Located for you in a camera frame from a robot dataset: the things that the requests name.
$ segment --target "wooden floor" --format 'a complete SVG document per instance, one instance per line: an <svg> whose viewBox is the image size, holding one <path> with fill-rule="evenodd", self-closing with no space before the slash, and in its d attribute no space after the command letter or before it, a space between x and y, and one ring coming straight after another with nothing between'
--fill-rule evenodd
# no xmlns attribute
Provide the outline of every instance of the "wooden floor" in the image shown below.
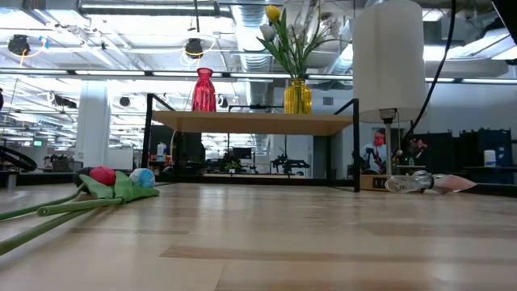
<svg viewBox="0 0 517 291"><path fill-rule="evenodd" d="M0 192L0 211L73 185ZM0 257L0 290L516 290L517 200L213 184L76 218ZM0 221L0 239L44 221Z"/></svg>

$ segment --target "glass vase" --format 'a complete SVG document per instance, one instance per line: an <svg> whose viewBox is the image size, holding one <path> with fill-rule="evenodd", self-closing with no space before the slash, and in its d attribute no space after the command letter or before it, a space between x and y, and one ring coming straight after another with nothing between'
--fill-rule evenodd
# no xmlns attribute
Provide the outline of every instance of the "glass vase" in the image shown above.
<svg viewBox="0 0 517 291"><path fill-rule="evenodd" d="M216 111L216 89L213 87L213 71L207 68L197 70L200 79L197 81L192 96L193 112L215 112Z"/></svg>
<svg viewBox="0 0 517 291"><path fill-rule="evenodd" d="M291 86L285 89L284 93L284 113L311 114L312 110L312 93L305 85L305 80L291 80Z"/></svg>

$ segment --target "flower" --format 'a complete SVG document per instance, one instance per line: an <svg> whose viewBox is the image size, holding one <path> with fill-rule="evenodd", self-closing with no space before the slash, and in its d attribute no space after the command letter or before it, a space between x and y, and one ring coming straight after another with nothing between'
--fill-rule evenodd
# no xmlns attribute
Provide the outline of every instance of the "flower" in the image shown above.
<svg viewBox="0 0 517 291"><path fill-rule="evenodd" d="M296 23L295 25L288 25L288 34L290 37L297 37L303 32L303 27L301 24Z"/></svg>
<svg viewBox="0 0 517 291"><path fill-rule="evenodd" d="M275 39L275 31L273 30L273 27L270 27L267 24L263 24L260 26L260 32L262 33L262 36L265 41L273 41Z"/></svg>
<svg viewBox="0 0 517 291"><path fill-rule="evenodd" d="M269 21L277 22L280 20L280 10L272 5L268 5L266 6L266 16Z"/></svg>
<svg viewBox="0 0 517 291"><path fill-rule="evenodd" d="M332 35L332 37L334 37L335 39L339 38L340 29L341 29L341 23L339 21L334 21L330 25L330 34Z"/></svg>

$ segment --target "green stem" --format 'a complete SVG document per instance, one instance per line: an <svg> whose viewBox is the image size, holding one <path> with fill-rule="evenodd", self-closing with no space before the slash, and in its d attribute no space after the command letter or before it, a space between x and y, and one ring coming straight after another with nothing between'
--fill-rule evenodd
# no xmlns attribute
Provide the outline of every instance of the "green stem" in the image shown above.
<svg viewBox="0 0 517 291"><path fill-rule="evenodd" d="M41 217L59 214L59 213L68 213L72 211L84 210L84 209L92 209L100 206L108 206L108 205L119 205L122 204L122 198L114 198L114 199L97 199L92 201L83 201L83 202L73 202L65 205L54 205L47 206L38 209L38 215Z"/></svg>
<svg viewBox="0 0 517 291"><path fill-rule="evenodd" d="M13 217L17 217L17 216L20 216L20 215L24 215L24 214L27 214L27 213L35 212L36 210L38 210L39 208L44 207L44 206L58 205L58 204L66 202L66 201L70 201L70 200L74 199L75 197L79 196L79 194L81 194L81 191L82 191L82 189L84 187L85 187L85 184L82 184L73 195L67 196L65 198L61 198L61 199L58 199L58 200L45 202L45 203L40 204L40 205L30 206L30 207L27 207L27 208L24 208L24 209L18 209L18 210L10 211L10 212L7 212L7 213L0 213L0 221L5 220L5 219L9 219L9 218L13 218Z"/></svg>
<svg viewBox="0 0 517 291"><path fill-rule="evenodd" d="M67 213L56 217L52 220L46 221L38 226L32 227L30 230L25 230L21 234L17 234L12 238L8 238L3 242L0 242L0 255L4 255L9 251L14 250L16 247L23 245L31 241L34 238L46 233L47 231L54 229L63 223L76 218L84 213L91 211L92 209L84 209L80 211L74 211L72 213Z"/></svg>

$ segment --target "wooden shelf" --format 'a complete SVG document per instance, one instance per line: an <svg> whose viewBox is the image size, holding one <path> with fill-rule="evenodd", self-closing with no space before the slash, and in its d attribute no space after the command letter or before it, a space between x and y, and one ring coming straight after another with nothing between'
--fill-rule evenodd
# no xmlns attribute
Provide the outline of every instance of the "wooden shelf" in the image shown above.
<svg viewBox="0 0 517 291"><path fill-rule="evenodd" d="M153 112L153 120L181 133L270 133L328 136L352 124L351 116L275 113Z"/></svg>

